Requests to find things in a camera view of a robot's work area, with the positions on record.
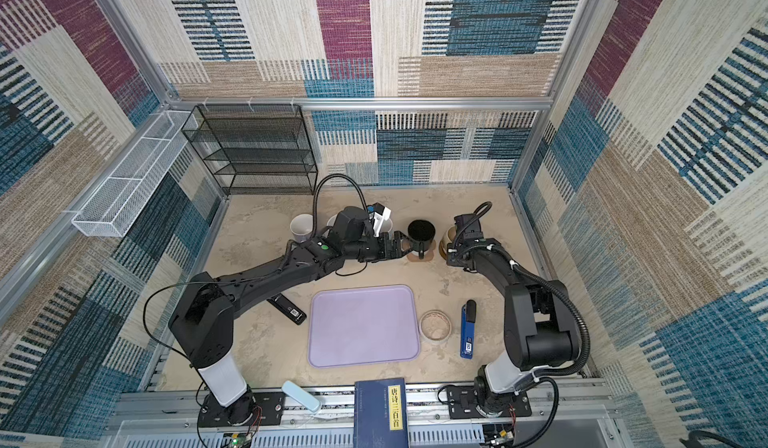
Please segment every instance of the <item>black mug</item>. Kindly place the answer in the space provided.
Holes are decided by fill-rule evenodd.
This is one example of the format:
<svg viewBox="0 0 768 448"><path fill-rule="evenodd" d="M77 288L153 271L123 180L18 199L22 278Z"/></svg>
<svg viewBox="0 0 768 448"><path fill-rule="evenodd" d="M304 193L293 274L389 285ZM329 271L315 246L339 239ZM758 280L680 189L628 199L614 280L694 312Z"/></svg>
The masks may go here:
<svg viewBox="0 0 768 448"><path fill-rule="evenodd" d="M435 225L427 220L414 220L408 225L408 238L413 245L412 251L418 252L418 259L424 259L424 252L432 246L435 239Z"/></svg>

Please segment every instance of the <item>book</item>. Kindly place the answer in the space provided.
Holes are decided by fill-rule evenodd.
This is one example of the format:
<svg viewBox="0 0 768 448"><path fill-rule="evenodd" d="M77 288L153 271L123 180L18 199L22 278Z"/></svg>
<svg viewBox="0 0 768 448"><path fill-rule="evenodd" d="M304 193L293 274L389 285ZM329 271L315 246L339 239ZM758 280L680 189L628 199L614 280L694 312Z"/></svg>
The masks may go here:
<svg viewBox="0 0 768 448"><path fill-rule="evenodd" d="M355 448L407 448L406 381L355 383Z"/></svg>

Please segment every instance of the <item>beige tabletop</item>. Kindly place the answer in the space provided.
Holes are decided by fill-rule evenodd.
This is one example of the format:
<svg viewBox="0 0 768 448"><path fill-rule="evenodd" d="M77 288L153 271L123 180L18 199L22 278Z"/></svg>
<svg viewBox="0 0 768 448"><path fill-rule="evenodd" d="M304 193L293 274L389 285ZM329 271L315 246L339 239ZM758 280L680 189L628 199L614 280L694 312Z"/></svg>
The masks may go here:
<svg viewBox="0 0 768 448"><path fill-rule="evenodd" d="M422 218L434 223L437 239L452 226L454 216L471 213L478 204L490 200L493 208L482 219L483 232L502 242L516 260L536 272L504 187L456 184L439 188L364 189L363 193L369 204L379 202L392 210L395 230L405 232L408 223ZM318 218L324 223L343 207L359 204L353 190L323 189ZM311 196L233 196L206 270L216 277L278 258L291 236L291 219L311 212ZM347 261L341 272L361 267L357 261ZM408 383L471 380L481 365L494 361L504 349L504 298L485 277L449 267L439 254L427 262L402 258L369 264L360 274L344 278L332 274L283 293L311 318L312 296L319 291L389 284L410 287L417 317L429 310L446 313L453 325L451 336L443 344L422 338L421 353L413 361L315 368L307 360L309 320L296 326L270 304L261 303L235 320L233 354L248 384L274 387L292 380L303 386L323 386L394 376L402 376ZM477 302L475 354L466 360L459 357L458 345L461 309L470 298ZM158 389L194 390L199 384L200 378L188 362L171 354Z"/></svg>

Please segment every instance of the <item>robotic arm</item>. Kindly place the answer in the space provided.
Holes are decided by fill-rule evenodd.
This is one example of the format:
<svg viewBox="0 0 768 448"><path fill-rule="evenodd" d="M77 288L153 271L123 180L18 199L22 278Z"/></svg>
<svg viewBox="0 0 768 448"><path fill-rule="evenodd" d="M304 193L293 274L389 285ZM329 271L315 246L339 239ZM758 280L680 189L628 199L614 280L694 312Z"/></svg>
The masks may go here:
<svg viewBox="0 0 768 448"><path fill-rule="evenodd" d="M515 270L516 264L501 245L483 237L482 214L455 218L457 237L449 246L448 265L485 275L504 295L506 350L482 367L475 379L477 405L493 416L504 411L510 396L533 385L537 380L534 370L566 374L550 366L581 359L584 346L580 353L576 321L562 301L568 299L563 285L534 280ZM220 413L223 426L246 423L254 410L253 394L231 353L234 319L285 289L338 270L347 259L375 263L408 254L410 250L402 248L402 240L408 237L402 232L395 232L391 239L388 233L375 236L381 218L388 215L389 210L380 204L368 211L349 206L338 213L328 235L324 235L326 227L306 242L292 241L283 257L216 279L201 273L190 280L168 326L210 388L213 397L209 395L205 405ZM543 288L539 281L554 284L558 292ZM535 322L535 311L549 314L550 320Z"/></svg>

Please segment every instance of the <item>wire rack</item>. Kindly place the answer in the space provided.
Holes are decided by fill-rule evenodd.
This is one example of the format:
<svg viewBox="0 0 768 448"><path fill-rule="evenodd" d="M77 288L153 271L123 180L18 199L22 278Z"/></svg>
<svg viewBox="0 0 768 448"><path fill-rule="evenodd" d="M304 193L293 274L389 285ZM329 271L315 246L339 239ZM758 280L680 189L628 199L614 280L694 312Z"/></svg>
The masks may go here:
<svg viewBox="0 0 768 448"><path fill-rule="evenodd" d="M163 112L94 191L72 224L86 236L125 236L186 144L182 126L192 125L197 121L189 112Z"/></svg>
<svg viewBox="0 0 768 448"><path fill-rule="evenodd" d="M317 164L301 108L196 106L182 130L227 194L312 194Z"/></svg>

